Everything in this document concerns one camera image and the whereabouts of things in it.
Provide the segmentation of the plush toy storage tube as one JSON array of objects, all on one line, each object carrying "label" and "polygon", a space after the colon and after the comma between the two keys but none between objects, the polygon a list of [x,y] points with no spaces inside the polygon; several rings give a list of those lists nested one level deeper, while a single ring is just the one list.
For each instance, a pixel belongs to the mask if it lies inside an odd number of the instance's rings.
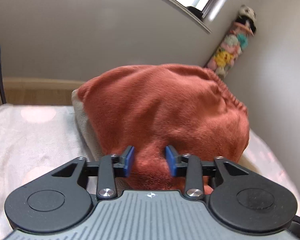
[{"label": "plush toy storage tube", "polygon": [[236,60],[247,48],[249,37],[253,35],[249,22],[246,24],[234,22],[206,67],[213,70],[221,79],[225,78]]}]

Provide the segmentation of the rust red fleece garment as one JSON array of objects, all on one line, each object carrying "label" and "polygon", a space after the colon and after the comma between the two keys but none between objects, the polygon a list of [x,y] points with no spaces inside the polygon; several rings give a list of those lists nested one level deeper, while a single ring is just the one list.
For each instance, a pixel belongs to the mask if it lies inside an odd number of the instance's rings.
[{"label": "rust red fleece garment", "polygon": [[170,175],[167,145],[202,160],[222,155],[237,162],[249,142],[247,108],[207,68],[123,66],[87,81],[76,94],[103,154],[135,148],[126,179],[131,189],[183,188],[184,180]]}]

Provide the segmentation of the bed with white polka-dot cover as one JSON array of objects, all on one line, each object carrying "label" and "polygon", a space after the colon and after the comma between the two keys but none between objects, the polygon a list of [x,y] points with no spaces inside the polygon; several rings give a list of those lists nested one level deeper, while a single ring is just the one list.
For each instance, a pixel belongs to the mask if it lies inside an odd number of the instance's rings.
[{"label": "bed with white polka-dot cover", "polygon": [[251,133],[244,159],[257,174],[287,188],[298,207],[293,233],[247,235],[218,222],[200,200],[180,191],[128,190],[115,178],[118,197],[99,200],[76,226],[55,233],[12,229],[5,201],[17,188],[77,157],[92,162],[72,107],[0,106],[0,239],[300,239],[300,197],[290,181],[279,181],[280,164]]}]

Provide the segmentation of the panda plush toy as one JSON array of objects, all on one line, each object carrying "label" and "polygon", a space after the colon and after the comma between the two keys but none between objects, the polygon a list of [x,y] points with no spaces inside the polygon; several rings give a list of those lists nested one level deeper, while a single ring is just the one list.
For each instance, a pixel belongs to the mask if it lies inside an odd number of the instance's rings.
[{"label": "panda plush toy", "polygon": [[256,23],[257,15],[256,12],[246,5],[242,5],[239,8],[238,16],[236,22],[245,25],[247,28],[250,28],[253,34],[256,32]]}]

